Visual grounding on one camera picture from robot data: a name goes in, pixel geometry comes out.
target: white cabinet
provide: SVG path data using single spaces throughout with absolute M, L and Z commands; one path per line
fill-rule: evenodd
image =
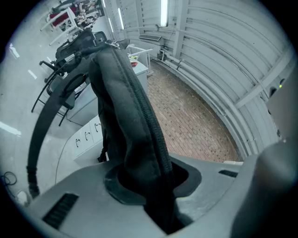
M 87 150 L 94 144 L 89 123 L 83 126 L 83 128 L 80 131 L 84 150 Z
M 70 139 L 70 144 L 72 147 L 72 151 L 75 156 L 79 156 L 83 153 L 83 141 L 81 138 L 81 131 L 77 131 Z
M 102 140 L 102 126 L 99 117 L 94 117 L 90 122 L 90 129 L 94 143 Z

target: brick floor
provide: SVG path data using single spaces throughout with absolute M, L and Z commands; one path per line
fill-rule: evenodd
M 223 122 L 187 84 L 152 61 L 148 97 L 168 151 L 209 161 L 239 161 L 236 144 Z

